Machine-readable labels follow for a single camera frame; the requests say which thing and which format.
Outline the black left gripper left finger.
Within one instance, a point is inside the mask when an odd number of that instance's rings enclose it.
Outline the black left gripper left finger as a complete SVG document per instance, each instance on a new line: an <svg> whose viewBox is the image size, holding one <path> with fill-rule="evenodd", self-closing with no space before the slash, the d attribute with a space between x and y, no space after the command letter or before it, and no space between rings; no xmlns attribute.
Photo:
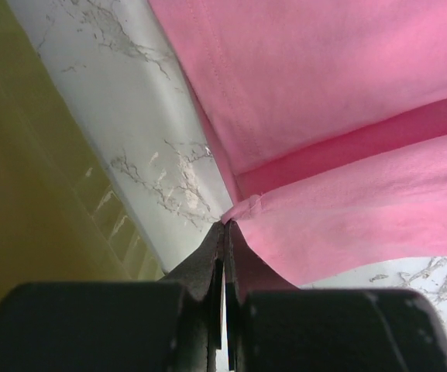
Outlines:
<svg viewBox="0 0 447 372"><path fill-rule="evenodd" d="M0 371L213 371L223 224L158 281L33 282L0 301Z"/></svg>

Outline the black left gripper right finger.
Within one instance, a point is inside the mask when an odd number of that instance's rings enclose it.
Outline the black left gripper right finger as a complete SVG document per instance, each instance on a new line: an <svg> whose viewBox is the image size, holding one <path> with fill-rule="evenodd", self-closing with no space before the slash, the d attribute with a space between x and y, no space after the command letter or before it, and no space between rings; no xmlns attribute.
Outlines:
<svg viewBox="0 0 447 372"><path fill-rule="evenodd" d="M447 371L447 336L421 294L307 289L225 225L229 367L233 371Z"/></svg>

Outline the pink t shirt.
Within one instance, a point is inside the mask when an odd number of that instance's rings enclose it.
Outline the pink t shirt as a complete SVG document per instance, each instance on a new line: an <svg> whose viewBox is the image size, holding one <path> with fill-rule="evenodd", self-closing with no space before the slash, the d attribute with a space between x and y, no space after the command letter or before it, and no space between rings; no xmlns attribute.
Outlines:
<svg viewBox="0 0 447 372"><path fill-rule="evenodd" d="M447 1L150 5L279 275L447 256Z"/></svg>

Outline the olive green plastic bin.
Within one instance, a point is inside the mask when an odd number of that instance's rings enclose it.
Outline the olive green plastic bin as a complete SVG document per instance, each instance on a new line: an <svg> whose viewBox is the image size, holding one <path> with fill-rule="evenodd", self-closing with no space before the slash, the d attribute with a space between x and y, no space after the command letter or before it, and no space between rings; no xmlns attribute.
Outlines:
<svg viewBox="0 0 447 372"><path fill-rule="evenodd" d="M162 275L22 27L0 1L0 301L30 281Z"/></svg>

